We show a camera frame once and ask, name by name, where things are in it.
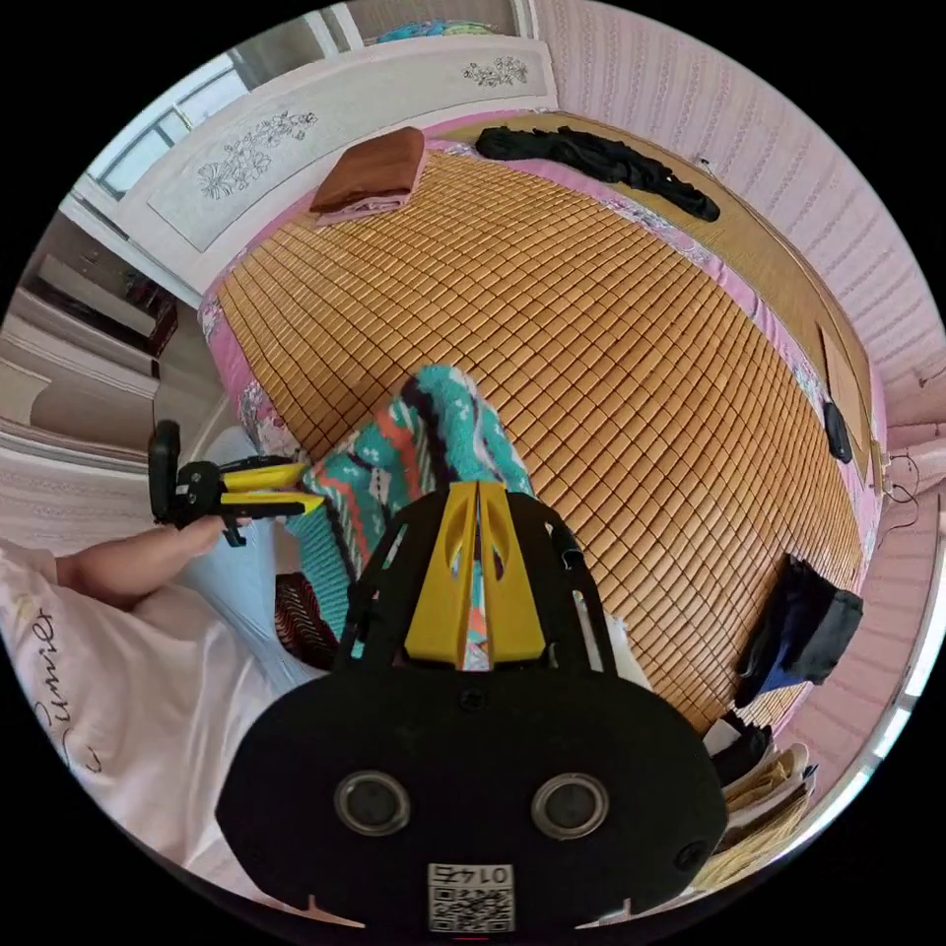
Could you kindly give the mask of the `person's left hand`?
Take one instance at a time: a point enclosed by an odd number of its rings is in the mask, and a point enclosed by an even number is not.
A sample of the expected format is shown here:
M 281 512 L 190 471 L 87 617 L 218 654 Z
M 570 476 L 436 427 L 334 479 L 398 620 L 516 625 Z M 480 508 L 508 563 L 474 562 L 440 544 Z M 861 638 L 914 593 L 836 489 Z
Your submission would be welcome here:
M 220 516 L 208 515 L 174 531 L 172 553 L 185 563 L 209 553 L 224 536 L 226 525 Z

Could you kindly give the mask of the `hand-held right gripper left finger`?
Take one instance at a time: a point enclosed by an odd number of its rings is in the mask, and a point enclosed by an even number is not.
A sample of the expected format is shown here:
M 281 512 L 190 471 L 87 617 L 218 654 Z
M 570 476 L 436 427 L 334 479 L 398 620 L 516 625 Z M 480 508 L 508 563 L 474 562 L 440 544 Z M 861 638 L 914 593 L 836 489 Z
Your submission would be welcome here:
M 476 552 L 478 488 L 453 484 L 447 494 L 404 648 L 421 663 L 464 665 Z

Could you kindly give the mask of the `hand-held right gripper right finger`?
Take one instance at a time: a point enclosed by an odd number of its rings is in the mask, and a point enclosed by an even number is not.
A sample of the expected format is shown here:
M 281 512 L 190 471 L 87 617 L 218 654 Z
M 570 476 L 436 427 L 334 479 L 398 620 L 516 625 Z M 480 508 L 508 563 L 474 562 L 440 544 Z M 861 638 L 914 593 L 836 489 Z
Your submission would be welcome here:
M 538 661 L 545 637 L 507 491 L 499 483 L 479 483 L 479 526 L 490 668 Z

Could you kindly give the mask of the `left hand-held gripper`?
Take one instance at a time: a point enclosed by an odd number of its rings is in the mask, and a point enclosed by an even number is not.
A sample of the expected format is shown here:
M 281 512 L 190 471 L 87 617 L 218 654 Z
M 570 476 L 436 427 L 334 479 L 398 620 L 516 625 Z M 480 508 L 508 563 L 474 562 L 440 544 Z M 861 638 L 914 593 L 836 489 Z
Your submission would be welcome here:
M 307 493 L 304 463 L 254 456 L 218 465 L 194 461 L 177 472 L 170 492 L 170 523 L 177 528 L 208 515 L 220 516 L 232 548 L 246 545 L 244 521 L 296 517 L 319 509 L 323 497 Z

